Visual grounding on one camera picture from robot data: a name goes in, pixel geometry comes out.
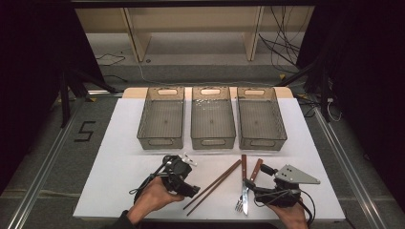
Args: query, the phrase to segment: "knife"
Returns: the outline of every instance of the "knife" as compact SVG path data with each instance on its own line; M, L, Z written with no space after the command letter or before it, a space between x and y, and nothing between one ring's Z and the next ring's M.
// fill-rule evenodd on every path
M249 179L250 181L253 182L255 180L257 174L259 173L260 166L262 164L263 164L263 160L260 159L260 158L257 159L256 165L255 165L255 167L253 169L253 172L252 172L252 174L250 176L250 179ZM244 207L245 215L247 215L247 207L248 207L248 205L247 205L247 198L248 198L247 192L248 191L249 191L249 189L245 186L245 183L244 183L244 187L243 187L243 191L242 191L242 199L243 199L243 207Z

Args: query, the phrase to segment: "gray floor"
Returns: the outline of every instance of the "gray floor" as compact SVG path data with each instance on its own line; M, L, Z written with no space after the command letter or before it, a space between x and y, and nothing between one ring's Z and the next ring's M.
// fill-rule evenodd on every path
M140 65L134 62L127 38L122 34L116 34L114 37L89 34L89 40L92 42L96 56L101 56L104 53L125 56L125 60L119 63L111 66L100 66L103 74L106 75L106 82L118 89L154 86L160 83L192 86L206 82L211 82L209 84L213 85L225 84L229 86L271 86L278 83L280 74L284 73L271 65L271 55L261 42L259 42L255 60L253 62L246 61L242 37L237 33L156 34L151 40L145 57L145 60L149 61L144 61ZM111 60L102 59L99 60L99 64L109 65L117 60L119 57L111 56ZM272 60L273 64L279 61L278 63L285 70L295 71L294 67L287 65L280 59L278 60L276 55L273 55ZM303 77L290 85L294 94L304 93L302 86L305 79ZM89 90L99 90L92 84L86 86ZM80 101L75 101L72 96L71 105L74 111L77 111L76 116L54 165L51 167L43 186L41 186L37 199L34 200L32 209L29 209L23 228L99 228L108 223L108 221L84 221L73 218L73 211L118 100L118 96L109 95L92 95L90 97L94 99L87 99L83 103L79 103ZM353 190L351 180L346 177L341 161L325 135L325 130L319 121L319 118L322 117L319 117L318 114L310 116L314 110L309 105L302 105L301 107L303 115L309 116L306 117L306 121L310 133L332 187L342 209L347 213L348 219L355 228L375 228L370 222L368 214L363 210L363 202ZM339 111L334 107L331 107L331 112L339 114ZM26 155L8 188L0 197L0 228L6 228L9 225L15 210L32 187L32 182L38 171L41 170L41 165L47 159L48 153L54 149L55 140L63 132L60 128L61 117L61 104L56 100L49 112L48 121L43 125L40 135L32 145L32 152ZM87 137L87 135L79 133L82 123L85 121L94 122L86 125L86 128L94 133L90 141L77 142L76 140ZM372 164L364 158L364 152L344 116L340 121L331 121L330 127L336 133L344 153L355 165L353 166L355 173L376 206L376 211L386 228L403 228L405 225L404 213L396 204ZM276 222L275 225L283 228L279 222ZM154 228L153 226L162 227L162 225L147 224L145 228ZM168 226L193 228L196 225L165 225L165 227ZM222 224L210 225L209 227L220 226L224 227ZM227 226L232 228L266 228L266 224L229 224ZM352 227L348 221L336 223L316 221L311 228Z

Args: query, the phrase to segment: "floor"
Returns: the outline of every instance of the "floor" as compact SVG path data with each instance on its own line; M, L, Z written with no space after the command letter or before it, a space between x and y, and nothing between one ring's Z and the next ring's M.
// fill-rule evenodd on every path
M293 36L294 44L299 46L303 34ZM276 34L263 33L263 37L274 40ZM271 53L261 40L254 61L246 61L238 33L157 33L140 64L135 62L126 34L88 34L88 38L106 83L118 89L161 84L272 86L284 75L296 71L285 59ZM288 56L282 47L278 51ZM298 102L302 104L315 146L348 219L336 223L315 221L311 228L403 228L404 213L367 160L344 114L340 115L338 107L332 104L330 115L335 120L325 123L313 103L318 94L305 94L302 88L305 80L303 77L289 87L294 95L306 97ZM91 92L101 90L93 84L86 87ZM73 212L119 97L120 94L92 94L87 99L77 99L71 95L72 121L65 128L60 128L60 101L54 102L32 152L26 155L0 197L0 228L14 228L14 225L44 229L100 228L111 222L75 219ZM93 134L90 140L80 141L88 136L80 133L85 122ZM274 225L284 228L280 222ZM204 227L173 223L164 226ZM269 225L226 226L268 228ZM144 225L144 228L158 227L162 225Z

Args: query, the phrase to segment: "sleeve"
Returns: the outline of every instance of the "sleeve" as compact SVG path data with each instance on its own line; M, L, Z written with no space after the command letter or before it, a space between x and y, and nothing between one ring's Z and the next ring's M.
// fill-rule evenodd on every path
M127 218L128 211L123 211L121 216L111 225L102 227L101 229L137 229L137 226L133 225Z

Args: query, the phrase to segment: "gray translucent container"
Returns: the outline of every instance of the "gray translucent container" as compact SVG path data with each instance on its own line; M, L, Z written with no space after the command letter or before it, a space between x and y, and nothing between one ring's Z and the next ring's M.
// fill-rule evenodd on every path
M144 150L182 149L184 87L149 88L137 138Z
M274 88L238 88L239 148L280 151L286 129Z
M236 130L228 87L193 87L191 141L194 150L233 149Z

